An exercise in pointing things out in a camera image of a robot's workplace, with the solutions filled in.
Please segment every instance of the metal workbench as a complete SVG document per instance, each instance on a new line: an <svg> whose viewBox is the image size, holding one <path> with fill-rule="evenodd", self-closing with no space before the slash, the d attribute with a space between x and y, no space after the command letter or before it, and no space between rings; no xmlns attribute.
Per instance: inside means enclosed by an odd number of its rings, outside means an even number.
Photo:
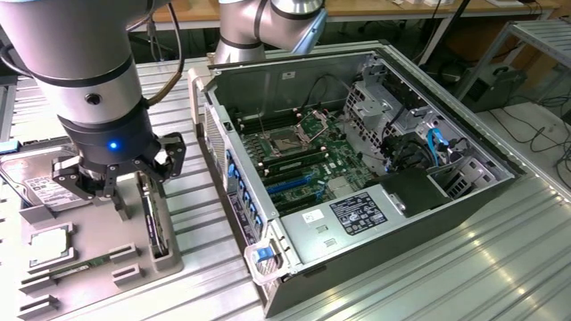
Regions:
<svg viewBox="0 0 571 321"><path fill-rule="evenodd" d="M511 36L526 44L532 45L544 54L551 56L563 66L571 69L571 20L560 18L555 20L539 21L511 21L506 23L496 39L490 45L474 71L462 81L455 96L462 100L472 88L474 82L480 75L480 71L490 64L498 51L502 49L506 39Z"/></svg>
<svg viewBox="0 0 571 321"><path fill-rule="evenodd" d="M204 63L204 59L187 60L187 68ZM139 66L147 96L175 68L176 63ZM15 138L63 134L33 80L17 84L13 111L9 135ZM59 320L260 320L261 302L193 138L184 79L149 113L155 132L177 130L188 143L184 174L165 186L184 269ZM524 168L531 172L532 166ZM571 206L543 174L530 173L459 228L272 320L571 319ZM17 254L9 249L17 229L11 227L19 223L19 202L5 189L0 194L5 199L0 288L5 291L13 283L9 256ZM0 306L3 314L13 309ZM12 315L1 319L11 320Z"/></svg>

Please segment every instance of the warning label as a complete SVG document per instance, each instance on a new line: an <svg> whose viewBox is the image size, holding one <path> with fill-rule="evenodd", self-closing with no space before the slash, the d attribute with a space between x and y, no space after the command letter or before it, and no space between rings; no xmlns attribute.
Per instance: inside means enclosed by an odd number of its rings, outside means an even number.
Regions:
<svg viewBox="0 0 571 321"><path fill-rule="evenodd" d="M329 205L347 234L356 235L387 222L367 192Z"/></svg>

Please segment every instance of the blue led light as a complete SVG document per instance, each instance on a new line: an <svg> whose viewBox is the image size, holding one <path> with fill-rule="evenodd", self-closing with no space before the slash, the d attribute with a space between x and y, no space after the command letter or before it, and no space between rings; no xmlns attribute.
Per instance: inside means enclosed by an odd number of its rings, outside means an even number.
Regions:
<svg viewBox="0 0 571 321"><path fill-rule="evenodd" d="M108 145L111 150L116 150L119 148L119 143L117 142L109 142Z"/></svg>

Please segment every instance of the hard drive label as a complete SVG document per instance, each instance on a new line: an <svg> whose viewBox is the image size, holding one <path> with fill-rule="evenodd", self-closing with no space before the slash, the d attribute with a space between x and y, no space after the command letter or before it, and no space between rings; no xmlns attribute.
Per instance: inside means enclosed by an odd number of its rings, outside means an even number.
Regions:
<svg viewBox="0 0 571 321"><path fill-rule="evenodd" d="M80 199L72 192L52 181L52 177L49 176L27 179L24 183L28 185L29 190L36 194L40 201L49 208Z"/></svg>

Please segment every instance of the screw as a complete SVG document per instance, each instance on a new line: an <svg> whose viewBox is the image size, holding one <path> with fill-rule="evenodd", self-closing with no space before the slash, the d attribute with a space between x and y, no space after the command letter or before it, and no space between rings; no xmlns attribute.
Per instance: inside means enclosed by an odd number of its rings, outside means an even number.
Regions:
<svg viewBox="0 0 571 321"><path fill-rule="evenodd" d="M101 96L97 94L88 94L85 95L85 102L88 102L89 105L99 105L101 103Z"/></svg>

